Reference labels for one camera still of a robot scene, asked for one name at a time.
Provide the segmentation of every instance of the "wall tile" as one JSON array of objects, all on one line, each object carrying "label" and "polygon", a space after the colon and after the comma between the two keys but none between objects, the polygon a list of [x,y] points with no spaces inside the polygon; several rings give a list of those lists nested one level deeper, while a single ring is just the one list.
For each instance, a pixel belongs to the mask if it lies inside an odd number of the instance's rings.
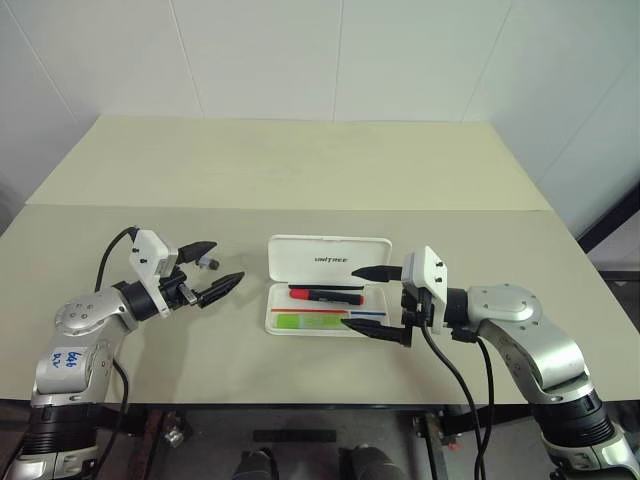
[{"label": "wall tile", "polygon": [[637,95],[631,64],[538,184],[574,235],[640,181]]},{"label": "wall tile", "polygon": [[459,121],[510,0],[344,0],[336,119]]},{"label": "wall tile", "polygon": [[6,226],[83,131],[1,2],[0,47],[0,224]]},{"label": "wall tile", "polygon": [[200,115],[169,2],[9,4],[81,122],[98,113]]},{"label": "wall tile", "polygon": [[637,4],[517,1],[466,120],[492,121],[539,180],[624,66],[636,59]]},{"label": "wall tile", "polygon": [[330,119],[339,0],[175,0],[207,116]]}]

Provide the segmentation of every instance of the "table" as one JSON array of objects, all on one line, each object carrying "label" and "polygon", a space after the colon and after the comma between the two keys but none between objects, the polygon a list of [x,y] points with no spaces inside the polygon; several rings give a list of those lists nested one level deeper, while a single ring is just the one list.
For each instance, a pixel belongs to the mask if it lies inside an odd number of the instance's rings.
[{"label": "table", "polygon": [[[324,147],[305,146],[314,139]],[[394,151],[393,162],[382,162]],[[176,160],[179,152],[184,156]],[[262,163],[254,158],[261,152]],[[308,157],[312,152],[321,153]],[[356,181],[363,171],[366,181]],[[460,174],[468,171],[472,178]],[[334,195],[305,195],[308,187],[298,181],[316,178],[316,187],[330,185],[327,193]],[[375,188],[382,197],[367,193]],[[298,201],[291,203],[292,195]],[[106,244],[131,224],[153,228],[176,245],[218,241],[222,267],[213,278],[247,272],[211,307],[150,319],[125,339],[120,359],[131,378],[132,402],[464,403],[448,370],[419,338],[406,349],[369,339],[268,335],[266,245],[276,233],[387,237],[395,264],[428,244],[446,260],[452,287],[508,281],[529,288],[581,346],[604,400],[640,396],[634,361],[640,339],[633,326],[487,125],[106,117],[0,238],[0,362],[9,366],[0,377],[0,398],[29,397],[53,315],[91,290]],[[125,246],[114,250],[105,284],[134,280],[127,255]],[[194,287],[212,280],[210,273],[188,274],[195,275]],[[399,324],[400,286],[385,289],[395,305],[392,322]],[[486,402],[479,350],[447,335],[436,340],[478,403]],[[496,401],[524,402],[493,349],[491,355]],[[611,374],[620,368],[625,381]],[[111,388],[107,401],[121,394],[118,382]]]}]

